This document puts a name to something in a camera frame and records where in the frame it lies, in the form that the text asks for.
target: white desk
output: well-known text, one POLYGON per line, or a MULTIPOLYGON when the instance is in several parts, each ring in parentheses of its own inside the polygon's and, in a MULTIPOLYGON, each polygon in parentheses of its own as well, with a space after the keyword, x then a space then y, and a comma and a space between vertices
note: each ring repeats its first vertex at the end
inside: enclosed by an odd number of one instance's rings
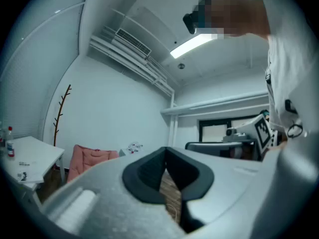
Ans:
MULTIPOLYGON (((58 161, 60 165, 62 183, 65 181, 64 166, 62 163, 62 154, 64 149, 60 149, 39 141, 32 136, 23 137, 13 140, 14 158, 4 155, 1 159, 2 167, 12 177, 13 181, 17 182, 17 172, 23 167, 19 166, 19 162, 26 162, 31 165, 33 171, 44 176, 49 169, 58 161)), ((31 196, 37 206, 41 206, 38 196, 35 192, 37 183, 19 184, 26 190, 26 193, 31 196)))

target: wooden floor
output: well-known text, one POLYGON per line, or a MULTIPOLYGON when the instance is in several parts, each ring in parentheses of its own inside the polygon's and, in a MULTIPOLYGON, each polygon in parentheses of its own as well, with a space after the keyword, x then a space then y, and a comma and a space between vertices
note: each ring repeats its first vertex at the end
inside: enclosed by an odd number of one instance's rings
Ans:
MULTIPOLYGON (((40 188, 36 190, 40 202, 44 202, 49 196, 53 194, 56 190, 61 187, 61 175, 59 170, 51 169, 44 176, 44 183, 41 184, 40 188)), ((160 190, 166 200, 166 209, 171 215, 173 220, 179 223, 180 220, 180 208, 181 208, 181 198, 180 191, 177 189, 172 178, 168 173, 164 173, 160 190)))

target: ceiling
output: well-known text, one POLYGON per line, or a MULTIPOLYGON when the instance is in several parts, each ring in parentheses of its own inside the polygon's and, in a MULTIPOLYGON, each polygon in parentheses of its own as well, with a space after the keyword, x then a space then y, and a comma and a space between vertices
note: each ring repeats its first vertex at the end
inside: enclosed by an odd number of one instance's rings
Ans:
POLYGON ((181 86, 207 75, 230 73, 239 65, 249 68, 267 62, 268 43, 254 35, 213 40, 174 59, 170 52, 194 37, 182 17, 197 1, 116 0, 106 9, 105 26, 115 31, 121 27, 143 42, 181 86), (183 70, 179 63, 185 64, 183 70))

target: air vent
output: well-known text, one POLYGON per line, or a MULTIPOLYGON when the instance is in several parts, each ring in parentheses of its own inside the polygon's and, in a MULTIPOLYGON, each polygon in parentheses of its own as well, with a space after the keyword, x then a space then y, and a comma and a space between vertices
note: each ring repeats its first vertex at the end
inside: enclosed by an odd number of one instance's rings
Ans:
POLYGON ((150 53, 152 52, 147 46, 145 46, 143 43, 138 41, 134 36, 130 35, 129 33, 127 33, 121 28, 117 31, 116 35, 122 38, 123 40, 127 41, 129 44, 137 48, 140 52, 142 52, 146 56, 149 56, 150 53))

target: wooden coat rack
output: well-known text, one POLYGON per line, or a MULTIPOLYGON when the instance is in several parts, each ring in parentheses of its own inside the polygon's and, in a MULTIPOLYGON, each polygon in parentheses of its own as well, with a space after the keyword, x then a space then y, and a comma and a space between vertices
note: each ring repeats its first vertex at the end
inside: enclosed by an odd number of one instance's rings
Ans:
POLYGON ((68 89, 66 90, 64 96, 61 96, 61 98, 62 98, 62 103, 59 102, 59 104, 60 104, 60 110, 59 110, 59 113, 58 113, 58 117, 57 117, 57 119, 54 118, 54 119, 55 119, 55 123, 53 123, 53 124, 54 124, 54 126, 55 126, 55 131, 54 131, 54 144, 53 144, 53 146, 55 146, 55 143, 56 143, 56 134, 59 132, 59 130, 58 130, 59 119, 60 119, 60 117, 63 115, 63 114, 61 113, 61 111, 62 111, 62 107, 63 107, 64 101, 65 101, 65 99, 66 99, 66 96, 70 94, 70 93, 69 93, 69 90, 71 90, 71 84, 69 85, 68 89))

